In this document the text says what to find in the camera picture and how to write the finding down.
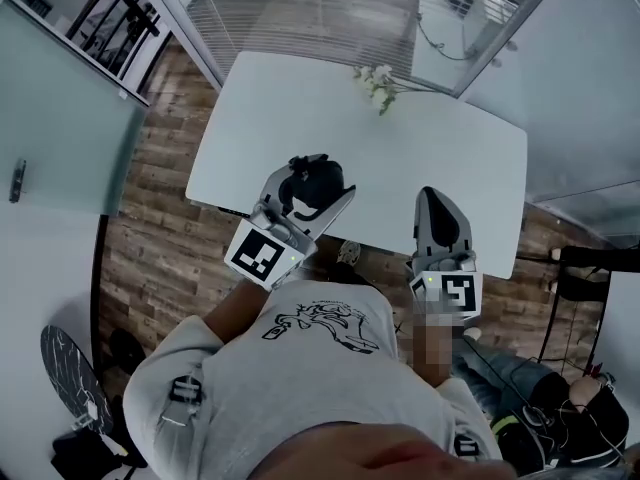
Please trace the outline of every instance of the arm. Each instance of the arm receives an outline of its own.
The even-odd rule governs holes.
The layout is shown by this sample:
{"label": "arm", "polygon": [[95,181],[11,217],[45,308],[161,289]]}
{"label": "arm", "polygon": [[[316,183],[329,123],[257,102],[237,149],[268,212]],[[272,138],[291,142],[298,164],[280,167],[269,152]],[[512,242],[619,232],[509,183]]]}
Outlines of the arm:
{"label": "arm", "polygon": [[203,321],[223,343],[229,343],[251,327],[268,297],[257,284],[242,280]]}
{"label": "arm", "polygon": [[413,371],[437,388],[451,373],[451,325],[436,322],[438,315],[416,315],[413,326]]}

